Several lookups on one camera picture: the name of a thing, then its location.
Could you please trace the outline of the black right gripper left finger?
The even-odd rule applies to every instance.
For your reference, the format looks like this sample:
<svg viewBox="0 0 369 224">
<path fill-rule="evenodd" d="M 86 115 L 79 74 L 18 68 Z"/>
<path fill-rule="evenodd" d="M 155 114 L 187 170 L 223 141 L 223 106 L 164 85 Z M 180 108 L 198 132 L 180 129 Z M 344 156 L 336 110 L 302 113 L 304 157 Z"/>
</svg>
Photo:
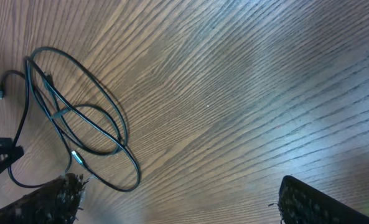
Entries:
<svg viewBox="0 0 369 224">
<path fill-rule="evenodd" d="M 87 181 L 68 173 L 0 209 L 0 224 L 72 224 Z"/>
</svg>

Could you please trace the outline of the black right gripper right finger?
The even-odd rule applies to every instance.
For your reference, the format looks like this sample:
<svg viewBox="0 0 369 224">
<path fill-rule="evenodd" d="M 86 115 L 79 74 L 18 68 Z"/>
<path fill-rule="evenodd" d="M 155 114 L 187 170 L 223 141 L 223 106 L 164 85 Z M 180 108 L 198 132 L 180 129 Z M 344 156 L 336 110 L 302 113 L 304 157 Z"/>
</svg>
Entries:
<svg viewBox="0 0 369 224">
<path fill-rule="evenodd" d="M 291 175 L 283 177 L 278 201 L 269 206 L 278 208 L 285 224 L 369 224 L 368 216 Z"/>
</svg>

